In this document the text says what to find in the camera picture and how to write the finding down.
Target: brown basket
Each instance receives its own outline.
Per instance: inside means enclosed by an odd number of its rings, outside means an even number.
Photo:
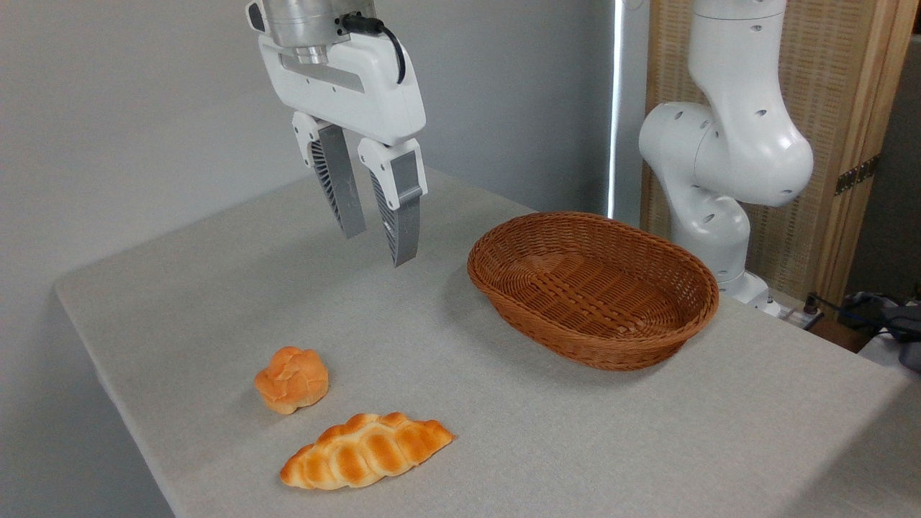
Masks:
[[[473,245],[467,273],[512,327],[606,371],[671,357],[719,304],[717,281],[683,248],[578,212],[499,225]]]

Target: braided bread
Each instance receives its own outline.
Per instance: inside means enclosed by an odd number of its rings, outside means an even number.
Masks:
[[[399,412],[358,414],[301,448],[280,475],[295,488],[363,488],[406,473],[453,440],[436,420],[413,421]]]
[[[291,414],[320,401],[330,390],[330,374],[313,349],[282,347],[253,381],[265,405]]]

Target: table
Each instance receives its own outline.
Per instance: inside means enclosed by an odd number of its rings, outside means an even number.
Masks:
[[[655,367],[558,357],[466,275],[473,243],[528,209],[429,185],[396,269],[369,182],[368,231],[346,240],[308,178],[59,280],[178,516],[921,516],[921,384],[725,299]],[[286,345],[331,375],[291,416],[252,386]],[[331,425],[392,411],[458,438],[364,489],[278,479]]]

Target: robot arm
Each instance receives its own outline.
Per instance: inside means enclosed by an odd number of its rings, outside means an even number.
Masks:
[[[346,237],[365,230],[343,129],[363,136],[394,265],[415,257],[419,198],[428,192],[415,136],[426,113],[413,63],[371,0],[257,0],[250,26],[305,163],[317,172]],[[378,35],[385,31],[389,38]]]
[[[744,271],[751,226],[736,202],[782,206],[809,182],[812,150],[780,94],[786,0],[695,0],[689,68],[711,106],[656,107],[640,152],[659,177],[672,239],[696,254],[720,289],[764,308],[764,282]]]

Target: cable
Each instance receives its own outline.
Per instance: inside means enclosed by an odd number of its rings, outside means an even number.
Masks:
[[[846,316],[847,318],[852,318],[852,319],[854,319],[854,320],[859,320],[859,321],[861,321],[861,322],[865,322],[865,323],[867,323],[867,324],[874,325],[874,326],[879,327],[879,328],[885,327],[886,329],[889,329],[889,330],[891,330],[891,331],[898,331],[899,333],[904,333],[904,334],[906,334],[907,337],[909,337],[909,338],[921,340],[921,336],[918,334],[917,330],[915,330],[915,329],[910,329],[910,328],[908,328],[908,327],[901,327],[900,325],[890,324],[890,323],[887,323],[887,322],[879,321],[879,320],[876,320],[876,319],[873,319],[873,318],[868,318],[868,317],[865,317],[865,316],[858,315],[858,314],[856,314],[856,313],[849,312],[848,310],[846,310],[846,309],[844,309],[844,308],[842,308],[842,307],[840,307],[840,306],[838,306],[838,305],[832,304],[831,302],[829,302],[828,300],[823,299],[822,297],[819,297],[819,295],[816,294],[815,292],[810,293],[809,296],[812,297],[812,298],[814,298],[815,300],[821,302],[823,305],[828,306],[829,308],[832,308],[833,310],[835,310],[836,312],[838,312],[838,314],[841,314],[841,315],[843,315],[843,316]]]
[[[384,26],[384,22],[377,18],[365,18],[360,14],[354,14],[343,16],[342,24],[343,29],[348,30],[349,32],[370,34],[372,36],[383,32],[387,35],[388,38],[390,38],[391,43],[393,43],[393,50],[397,53],[397,65],[400,67],[400,72],[397,76],[397,84],[401,85],[403,80],[406,78],[406,57],[403,55],[400,41],[397,40],[396,35],[393,34],[390,29],[387,29],[387,27]]]
[[[387,29],[384,26],[380,26],[380,29],[384,32],[384,34],[387,35],[388,38],[391,39],[391,42],[393,43],[393,50],[397,53],[397,63],[400,64],[400,75],[397,77],[397,84],[401,85],[403,79],[406,78],[406,58],[403,56],[402,46],[400,45],[400,41],[397,40],[396,35],[393,34],[390,29]]]

